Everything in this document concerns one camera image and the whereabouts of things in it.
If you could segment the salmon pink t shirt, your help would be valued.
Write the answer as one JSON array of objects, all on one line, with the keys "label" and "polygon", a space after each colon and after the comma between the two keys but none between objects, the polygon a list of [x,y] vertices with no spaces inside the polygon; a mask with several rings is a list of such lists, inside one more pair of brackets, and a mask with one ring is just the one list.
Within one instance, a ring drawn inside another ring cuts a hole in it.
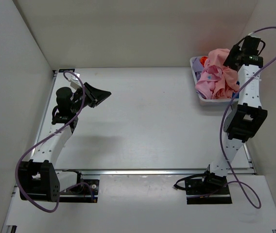
[{"label": "salmon pink t shirt", "polygon": [[229,49],[212,50],[208,54],[208,59],[205,62],[205,67],[211,66],[211,65],[223,67],[224,80],[225,80],[225,95],[226,95],[225,99],[232,98],[233,92],[237,93],[237,91],[240,88],[238,85],[236,85],[236,82],[238,81],[237,71],[223,66],[223,63],[226,60],[229,52],[230,52]]}]

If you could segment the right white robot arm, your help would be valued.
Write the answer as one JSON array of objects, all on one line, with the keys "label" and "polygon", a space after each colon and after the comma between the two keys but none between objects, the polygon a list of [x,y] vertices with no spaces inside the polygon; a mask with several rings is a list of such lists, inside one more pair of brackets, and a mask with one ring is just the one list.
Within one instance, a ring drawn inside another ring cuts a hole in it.
[{"label": "right white robot arm", "polygon": [[221,122],[221,133],[225,134],[220,137],[222,154],[208,166],[200,182],[205,194],[212,194],[224,187],[238,150],[255,136],[267,118],[268,112],[263,109],[259,98],[259,73],[263,68],[263,57],[258,49],[260,45],[265,46],[265,42],[248,35],[232,47],[224,60],[224,67],[237,72],[240,88],[235,95],[238,101]]}]

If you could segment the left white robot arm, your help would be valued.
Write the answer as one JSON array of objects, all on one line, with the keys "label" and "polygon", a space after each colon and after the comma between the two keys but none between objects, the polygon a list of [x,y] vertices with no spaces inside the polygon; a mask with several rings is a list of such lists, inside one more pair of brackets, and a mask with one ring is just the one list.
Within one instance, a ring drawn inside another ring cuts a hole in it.
[{"label": "left white robot arm", "polygon": [[56,91],[57,105],[52,110],[52,124],[48,140],[40,144],[29,161],[18,166],[18,178],[23,188],[20,197],[25,194],[38,201],[56,202],[61,192],[70,189],[79,193],[84,188],[81,173],[77,170],[56,172],[54,165],[73,135],[78,123],[76,114],[84,107],[94,108],[111,96],[111,92],[97,89],[88,83],[78,86],[73,92],[69,87]]}]

